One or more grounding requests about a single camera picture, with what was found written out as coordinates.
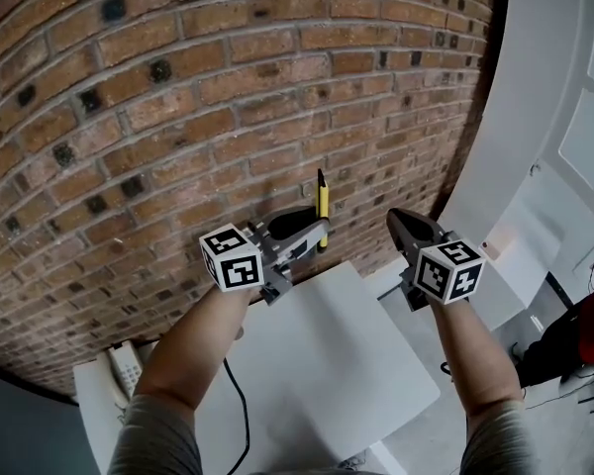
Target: white cube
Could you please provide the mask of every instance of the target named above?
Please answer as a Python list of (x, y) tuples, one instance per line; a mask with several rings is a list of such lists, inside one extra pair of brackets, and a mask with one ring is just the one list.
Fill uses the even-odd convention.
[(414, 285), (446, 305), (475, 293), (485, 262), (463, 239), (422, 248)]
[(223, 292), (264, 284), (260, 250), (233, 224), (200, 237), (200, 248), (209, 274)]

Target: forearm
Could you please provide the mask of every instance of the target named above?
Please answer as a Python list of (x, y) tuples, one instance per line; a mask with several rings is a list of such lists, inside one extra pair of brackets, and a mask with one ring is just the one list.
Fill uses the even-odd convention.
[(253, 293), (212, 288), (158, 343), (135, 394), (158, 395), (195, 411), (242, 326)]
[(469, 419), (490, 406), (522, 400), (510, 358), (466, 301), (443, 306), (431, 301), (446, 361)]

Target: gray floor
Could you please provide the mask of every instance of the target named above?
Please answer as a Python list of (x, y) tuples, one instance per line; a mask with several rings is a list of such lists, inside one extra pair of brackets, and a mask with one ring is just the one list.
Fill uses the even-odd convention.
[[(387, 313), (407, 338), (441, 390), (440, 398), (384, 443), (408, 475), (455, 475), (465, 447), (465, 420), (450, 378), (440, 371), (445, 357), (429, 309), (411, 313), (400, 292), (381, 301)], [(506, 348), (517, 341), (527, 347), (541, 336), (537, 324), (549, 326), (564, 308), (544, 285), (530, 308), (494, 334)], [(589, 383), (579, 381), (576, 387)], [(558, 381), (529, 390), (526, 406), (536, 406), (559, 397)], [(594, 383), (576, 393), (526, 411), (535, 438), (542, 475), (592, 475), (594, 473), (594, 402), (577, 404), (594, 395)]]

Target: shirt sleeve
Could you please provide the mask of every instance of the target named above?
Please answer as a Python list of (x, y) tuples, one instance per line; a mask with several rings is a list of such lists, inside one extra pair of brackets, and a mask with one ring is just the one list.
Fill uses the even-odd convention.
[(497, 407), (473, 434), (460, 475), (535, 475), (539, 473), (534, 443), (520, 403)]
[(193, 428), (164, 402), (135, 396), (108, 475), (202, 475)]

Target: white tabletop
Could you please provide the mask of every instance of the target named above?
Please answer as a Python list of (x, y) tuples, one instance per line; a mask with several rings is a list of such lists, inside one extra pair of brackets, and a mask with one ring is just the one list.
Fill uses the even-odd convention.
[[(403, 426), (440, 395), (350, 263), (250, 308), (229, 362), (247, 397), (250, 452), (237, 474), (330, 466)], [(205, 473), (245, 447), (240, 398), (224, 368), (196, 416)]]

